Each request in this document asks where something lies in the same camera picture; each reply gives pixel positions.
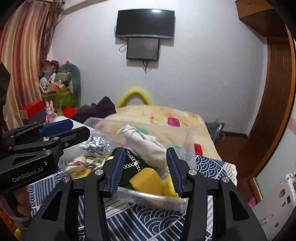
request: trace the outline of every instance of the wooden cabinet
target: wooden cabinet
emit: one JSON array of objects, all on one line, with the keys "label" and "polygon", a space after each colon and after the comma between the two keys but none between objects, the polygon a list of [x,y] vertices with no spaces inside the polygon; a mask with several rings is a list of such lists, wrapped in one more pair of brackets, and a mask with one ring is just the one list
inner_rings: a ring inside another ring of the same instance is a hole
[{"label": "wooden cabinet", "polygon": [[285,24],[266,0],[236,0],[239,19],[264,37],[286,37]]}]

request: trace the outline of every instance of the bed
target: bed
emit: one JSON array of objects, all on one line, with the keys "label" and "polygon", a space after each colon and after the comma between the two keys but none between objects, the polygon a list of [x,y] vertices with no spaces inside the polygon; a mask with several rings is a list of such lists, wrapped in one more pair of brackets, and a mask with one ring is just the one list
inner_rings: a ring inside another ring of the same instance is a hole
[{"label": "bed", "polygon": [[[132,105],[117,109],[109,120],[125,120],[142,123],[167,124],[168,117],[176,118],[180,126],[193,127],[193,140],[202,147],[203,156],[196,156],[197,169],[206,177],[219,179],[228,176],[237,184],[235,165],[223,162],[207,131],[203,119],[193,113],[169,107]],[[64,176],[56,173],[28,186],[31,215],[34,216],[54,186]],[[105,211],[112,240],[179,240],[184,215],[174,210],[160,210],[126,203],[122,200],[105,200]],[[79,239],[84,240],[83,196],[79,199]],[[207,232],[205,240],[211,240],[213,229],[213,199],[208,196]]]}]

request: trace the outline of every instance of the wooden floor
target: wooden floor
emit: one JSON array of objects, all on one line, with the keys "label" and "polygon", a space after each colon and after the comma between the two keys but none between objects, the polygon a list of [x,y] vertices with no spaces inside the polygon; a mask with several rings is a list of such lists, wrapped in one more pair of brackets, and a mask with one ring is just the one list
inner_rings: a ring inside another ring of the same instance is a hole
[{"label": "wooden floor", "polygon": [[237,167],[237,189],[242,193],[247,201],[254,195],[251,191],[249,183],[240,175],[240,170],[247,168],[248,163],[238,158],[239,151],[247,141],[247,136],[234,136],[225,134],[225,141],[216,144],[215,147],[218,151],[222,161],[235,164]]}]

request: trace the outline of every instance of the baseboard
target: baseboard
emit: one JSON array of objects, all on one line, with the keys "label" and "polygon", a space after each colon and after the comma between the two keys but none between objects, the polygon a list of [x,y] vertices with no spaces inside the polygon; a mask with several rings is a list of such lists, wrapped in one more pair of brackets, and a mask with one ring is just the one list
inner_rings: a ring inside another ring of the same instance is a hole
[{"label": "baseboard", "polygon": [[248,136],[246,134],[242,134],[242,133],[236,133],[236,132],[229,132],[229,131],[223,131],[223,133],[226,136],[235,136],[235,137],[243,137],[243,138],[248,138]]}]

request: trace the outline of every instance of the yellow sponge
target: yellow sponge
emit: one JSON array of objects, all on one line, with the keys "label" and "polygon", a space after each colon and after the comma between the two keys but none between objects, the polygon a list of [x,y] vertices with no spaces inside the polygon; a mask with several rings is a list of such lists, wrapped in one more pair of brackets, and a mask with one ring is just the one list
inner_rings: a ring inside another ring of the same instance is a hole
[{"label": "yellow sponge", "polygon": [[179,197],[178,194],[175,193],[172,178],[170,175],[168,175],[164,180],[164,195],[168,197]]},{"label": "yellow sponge", "polygon": [[152,168],[144,168],[130,179],[129,182],[139,192],[163,195],[163,182],[157,172]]}]

